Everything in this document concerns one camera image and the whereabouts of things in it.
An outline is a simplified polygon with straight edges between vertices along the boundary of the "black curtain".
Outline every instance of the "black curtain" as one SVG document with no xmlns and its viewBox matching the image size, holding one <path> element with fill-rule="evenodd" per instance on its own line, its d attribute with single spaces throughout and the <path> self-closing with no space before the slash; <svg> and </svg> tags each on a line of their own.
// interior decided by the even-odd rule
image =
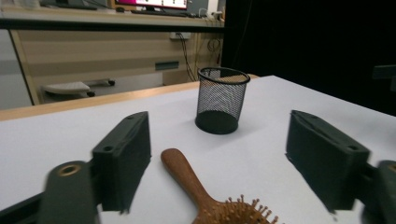
<svg viewBox="0 0 396 224">
<path fill-rule="evenodd" d="M 396 115 L 390 79 L 372 78 L 375 65 L 396 64 L 390 1 L 247 0 L 226 9 L 222 66 Z"/>
</svg>

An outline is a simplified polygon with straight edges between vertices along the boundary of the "black plastic mount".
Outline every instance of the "black plastic mount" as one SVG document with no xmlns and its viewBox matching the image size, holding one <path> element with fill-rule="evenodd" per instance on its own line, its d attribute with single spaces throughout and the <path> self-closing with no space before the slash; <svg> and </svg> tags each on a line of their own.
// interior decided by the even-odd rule
<svg viewBox="0 0 396 224">
<path fill-rule="evenodd" d="M 367 163 L 370 150 L 317 116 L 292 110 L 286 155 L 329 212 L 356 199 L 373 223 L 396 223 L 396 162 Z"/>
<path fill-rule="evenodd" d="M 92 150 L 91 161 L 52 169 L 44 192 L 1 211 L 0 223 L 98 224 L 98 204 L 128 212 L 150 158 L 149 113 L 128 116 Z"/>
</svg>

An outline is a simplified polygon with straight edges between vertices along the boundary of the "wooden table edge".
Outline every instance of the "wooden table edge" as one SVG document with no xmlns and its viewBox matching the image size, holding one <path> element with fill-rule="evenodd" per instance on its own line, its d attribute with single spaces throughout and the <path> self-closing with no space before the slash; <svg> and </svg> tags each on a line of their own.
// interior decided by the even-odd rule
<svg viewBox="0 0 396 224">
<path fill-rule="evenodd" d="M 0 110 L 0 121 L 9 119 L 29 118 L 38 115 L 45 115 L 49 113 L 61 112 L 72 109 L 79 109 L 84 107 L 105 105 L 121 101 L 136 100 L 160 94 L 166 94 L 177 91 L 187 91 L 197 89 L 199 82 L 189 82 L 170 86 L 162 86 L 151 89 L 144 89 L 140 91 L 127 91 L 103 96 L 95 96 L 92 98 L 84 98 L 63 102 L 56 102 L 44 105 L 32 105 L 14 109 Z"/>
</svg>

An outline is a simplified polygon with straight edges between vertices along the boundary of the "monitor screen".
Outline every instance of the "monitor screen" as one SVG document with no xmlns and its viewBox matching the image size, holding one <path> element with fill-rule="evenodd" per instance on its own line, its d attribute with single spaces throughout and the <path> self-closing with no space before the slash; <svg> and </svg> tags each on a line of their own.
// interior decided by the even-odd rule
<svg viewBox="0 0 396 224">
<path fill-rule="evenodd" d="M 187 10 L 187 0 L 115 0 L 117 5 Z"/>
</svg>

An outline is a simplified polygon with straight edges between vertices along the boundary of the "wall outlet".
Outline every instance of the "wall outlet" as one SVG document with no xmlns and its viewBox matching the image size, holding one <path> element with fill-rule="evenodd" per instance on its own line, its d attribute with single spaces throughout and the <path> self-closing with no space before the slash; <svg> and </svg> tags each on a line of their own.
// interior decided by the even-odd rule
<svg viewBox="0 0 396 224">
<path fill-rule="evenodd" d="M 188 32 L 171 32 L 169 38 L 178 39 L 179 40 L 180 39 L 180 35 L 178 35 L 178 34 L 183 35 L 184 39 L 190 39 L 191 38 L 191 33 L 188 33 Z"/>
</svg>

